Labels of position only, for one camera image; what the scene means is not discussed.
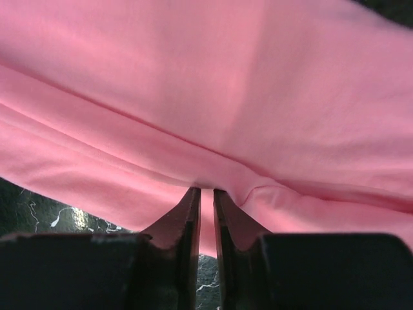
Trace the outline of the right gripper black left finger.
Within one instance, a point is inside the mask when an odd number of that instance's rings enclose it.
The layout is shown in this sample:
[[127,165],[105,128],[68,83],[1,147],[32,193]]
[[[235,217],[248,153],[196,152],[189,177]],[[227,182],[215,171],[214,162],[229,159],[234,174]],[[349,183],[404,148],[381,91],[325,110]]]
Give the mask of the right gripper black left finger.
[[194,309],[199,256],[201,190],[180,202],[138,236],[129,309]]

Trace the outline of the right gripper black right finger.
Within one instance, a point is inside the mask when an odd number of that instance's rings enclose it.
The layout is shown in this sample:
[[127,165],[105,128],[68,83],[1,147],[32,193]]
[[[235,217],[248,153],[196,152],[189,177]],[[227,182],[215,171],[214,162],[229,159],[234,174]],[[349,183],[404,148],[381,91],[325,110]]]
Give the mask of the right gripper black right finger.
[[269,230],[214,190],[214,227],[223,309],[263,309],[268,301],[260,237]]

